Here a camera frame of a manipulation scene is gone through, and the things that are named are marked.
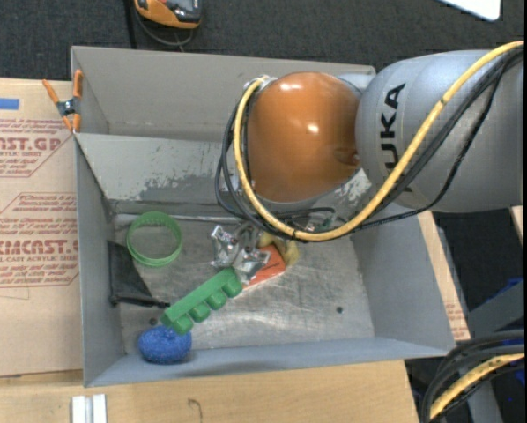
cardboard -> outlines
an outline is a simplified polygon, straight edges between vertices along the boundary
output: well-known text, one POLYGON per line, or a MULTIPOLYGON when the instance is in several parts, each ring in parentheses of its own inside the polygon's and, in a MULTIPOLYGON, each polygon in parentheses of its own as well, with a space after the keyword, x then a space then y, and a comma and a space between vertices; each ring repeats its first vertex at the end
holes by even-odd
POLYGON ((73 138, 40 80, 0 98, 0 376, 81 368, 73 138))

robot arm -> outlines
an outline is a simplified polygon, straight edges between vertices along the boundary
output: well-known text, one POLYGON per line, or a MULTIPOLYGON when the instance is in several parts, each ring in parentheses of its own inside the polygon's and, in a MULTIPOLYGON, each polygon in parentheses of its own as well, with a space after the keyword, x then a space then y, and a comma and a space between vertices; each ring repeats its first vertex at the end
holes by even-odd
MULTIPOLYGON (((522 203, 523 43, 414 58, 382 70, 370 83, 357 76, 335 80, 343 85, 319 86, 318 92, 306 81, 280 78, 269 85, 273 80, 259 78, 242 96, 229 146, 241 193, 264 228, 302 241, 327 241, 366 226, 393 201, 416 212, 476 212, 522 203), (340 99, 350 94, 347 89, 353 97, 340 99), (311 94, 304 106, 283 100, 285 93, 300 100, 304 92, 311 94), (352 111, 355 138, 348 144, 352 111), (283 147, 274 151, 280 139, 283 147), (354 152, 354 162, 341 152, 354 152), (265 165, 262 158, 270 153, 278 157, 267 171, 268 182, 275 181, 279 190, 274 196, 258 186, 258 165, 265 165), (324 159, 332 162, 324 167, 324 159), (347 167, 363 171, 375 195, 342 226, 312 233, 289 226, 270 210, 274 200, 289 195, 280 191, 296 182, 285 171, 297 171, 297 181, 320 182, 323 191, 325 185, 343 186, 351 175, 347 167)), ((296 202, 284 204, 311 212, 317 196, 309 193, 291 193, 286 201, 296 202)))

wooden table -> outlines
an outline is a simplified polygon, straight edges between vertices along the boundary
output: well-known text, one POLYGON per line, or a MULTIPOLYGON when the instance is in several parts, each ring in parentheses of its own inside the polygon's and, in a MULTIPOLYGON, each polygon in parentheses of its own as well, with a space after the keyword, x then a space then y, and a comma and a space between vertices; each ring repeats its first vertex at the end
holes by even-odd
POLYGON ((403 361, 85 389, 82 372, 0 379, 0 422, 70 421, 71 398, 106 394, 108 421, 418 422, 403 361))

blue sponge ball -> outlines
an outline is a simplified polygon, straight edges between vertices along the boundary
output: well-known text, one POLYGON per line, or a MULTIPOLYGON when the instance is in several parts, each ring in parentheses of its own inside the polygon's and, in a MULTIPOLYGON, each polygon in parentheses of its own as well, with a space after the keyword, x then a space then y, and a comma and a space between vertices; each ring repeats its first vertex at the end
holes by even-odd
POLYGON ((191 332, 178 335, 166 326, 145 330, 138 339, 138 348, 152 363, 167 365, 185 359, 191 349, 191 332))

green plastic toy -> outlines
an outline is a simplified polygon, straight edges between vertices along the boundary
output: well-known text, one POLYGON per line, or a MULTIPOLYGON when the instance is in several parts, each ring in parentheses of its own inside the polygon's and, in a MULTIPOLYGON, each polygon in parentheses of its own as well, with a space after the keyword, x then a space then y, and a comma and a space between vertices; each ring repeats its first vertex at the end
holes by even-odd
POLYGON ((206 320, 211 310, 219 310, 228 298, 238 296, 242 283, 232 268, 225 268, 168 308, 160 321, 179 335, 187 334, 194 323, 206 320))

